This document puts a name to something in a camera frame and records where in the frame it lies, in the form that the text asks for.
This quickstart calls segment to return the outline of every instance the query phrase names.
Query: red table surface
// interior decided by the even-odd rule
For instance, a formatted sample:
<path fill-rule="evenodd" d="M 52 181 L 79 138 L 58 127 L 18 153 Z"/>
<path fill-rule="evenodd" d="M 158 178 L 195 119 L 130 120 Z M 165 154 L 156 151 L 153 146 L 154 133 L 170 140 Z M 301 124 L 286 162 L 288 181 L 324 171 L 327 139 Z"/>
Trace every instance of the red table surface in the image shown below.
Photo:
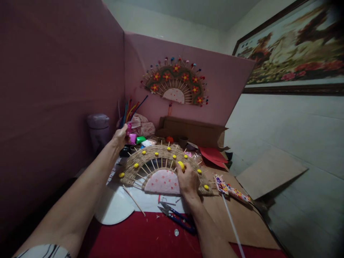
<path fill-rule="evenodd" d="M 237 244 L 232 248 L 240 256 Z M 285 258 L 281 250 L 243 246 L 245 256 Z M 79 256 L 101 257 L 202 257 L 197 236 L 192 236 L 162 213 L 133 212 L 123 222 L 105 226 L 93 218 L 84 238 Z"/>

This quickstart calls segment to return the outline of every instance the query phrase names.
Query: yellow bead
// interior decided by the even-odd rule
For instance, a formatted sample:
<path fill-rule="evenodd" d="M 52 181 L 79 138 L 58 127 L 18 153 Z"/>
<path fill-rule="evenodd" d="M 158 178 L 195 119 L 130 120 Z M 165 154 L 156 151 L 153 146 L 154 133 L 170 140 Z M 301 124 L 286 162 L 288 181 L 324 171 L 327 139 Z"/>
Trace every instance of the yellow bead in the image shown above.
<path fill-rule="evenodd" d="M 184 167 L 183 162 L 178 161 L 178 164 L 180 165 L 180 167 L 182 168 L 182 171 L 184 172 L 185 171 L 185 167 Z"/>

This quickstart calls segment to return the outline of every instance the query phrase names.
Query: pink wall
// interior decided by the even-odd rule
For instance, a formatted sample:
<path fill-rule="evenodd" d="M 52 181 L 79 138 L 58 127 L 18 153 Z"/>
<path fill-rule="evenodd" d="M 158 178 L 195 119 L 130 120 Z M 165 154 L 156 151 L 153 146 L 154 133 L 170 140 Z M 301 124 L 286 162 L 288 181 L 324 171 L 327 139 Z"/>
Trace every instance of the pink wall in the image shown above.
<path fill-rule="evenodd" d="M 205 76 L 208 83 L 209 104 L 198 107 L 173 102 L 172 116 L 222 126 L 226 125 L 255 64 L 251 60 L 128 32 L 124 36 L 124 49 L 126 98 L 132 95 L 137 102 L 149 94 L 139 113 L 156 126 L 160 117 L 167 115 L 169 101 L 139 88 L 142 75 L 151 64 L 155 67 L 158 60 L 163 62 L 166 56 L 178 59 L 179 55 L 190 64 L 196 63 L 196 68 L 202 69 L 200 75 Z"/>
<path fill-rule="evenodd" d="M 100 0 L 1 1 L 0 16 L 1 239 L 92 157 L 86 116 L 118 119 L 124 33 Z"/>

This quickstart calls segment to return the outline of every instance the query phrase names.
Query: semicircle craft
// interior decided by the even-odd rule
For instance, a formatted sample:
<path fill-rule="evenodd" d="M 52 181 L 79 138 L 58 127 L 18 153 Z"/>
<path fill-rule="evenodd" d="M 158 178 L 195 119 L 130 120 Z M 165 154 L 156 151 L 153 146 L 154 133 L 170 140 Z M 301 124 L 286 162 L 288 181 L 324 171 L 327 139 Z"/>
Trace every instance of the semicircle craft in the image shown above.
<path fill-rule="evenodd" d="M 152 94 L 178 102 L 180 104 L 190 104 L 202 107 L 208 105 L 208 90 L 205 89 L 207 83 L 204 82 L 205 77 L 200 76 L 202 69 L 196 69 L 196 64 L 192 63 L 188 66 L 188 60 L 168 62 L 166 57 L 164 65 L 158 61 L 158 64 L 150 66 L 150 71 L 143 76 L 145 81 L 141 81 L 144 88 Z"/>
<path fill-rule="evenodd" d="M 209 181 L 202 173 L 201 167 L 192 158 L 178 149 L 179 146 L 154 145 L 131 154 L 119 174 L 120 182 L 126 186 L 135 186 L 145 192 L 179 195 L 179 183 L 176 174 L 176 162 L 190 164 L 197 173 L 200 186 L 199 195 L 213 196 L 208 187 Z"/>

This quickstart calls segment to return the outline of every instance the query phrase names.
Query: blue handle scissors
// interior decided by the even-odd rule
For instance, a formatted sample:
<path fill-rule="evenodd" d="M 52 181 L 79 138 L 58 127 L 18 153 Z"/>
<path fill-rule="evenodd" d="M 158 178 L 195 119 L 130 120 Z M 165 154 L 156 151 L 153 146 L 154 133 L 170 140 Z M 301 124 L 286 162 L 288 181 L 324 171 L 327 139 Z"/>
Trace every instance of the blue handle scissors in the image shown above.
<path fill-rule="evenodd" d="M 171 206 L 169 206 L 167 203 L 162 202 L 162 201 L 160 203 L 163 207 L 158 206 L 158 208 L 163 212 L 163 214 L 165 214 L 167 217 L 169 217 L 175 223 L 179 224 L 182 228 L 187 230 L 190 234 L 195 235 L 197 233 L 196 228 L 195 228 L 195 224 L 192 221 L 190 221 L 187 217 L 181 215 L 175 209 L 171 208 Z M 176 216 L 173 216 L 171 213 L 169 213 L 169 211 L 176 214 L 179 218 L 177 218 Z"/>

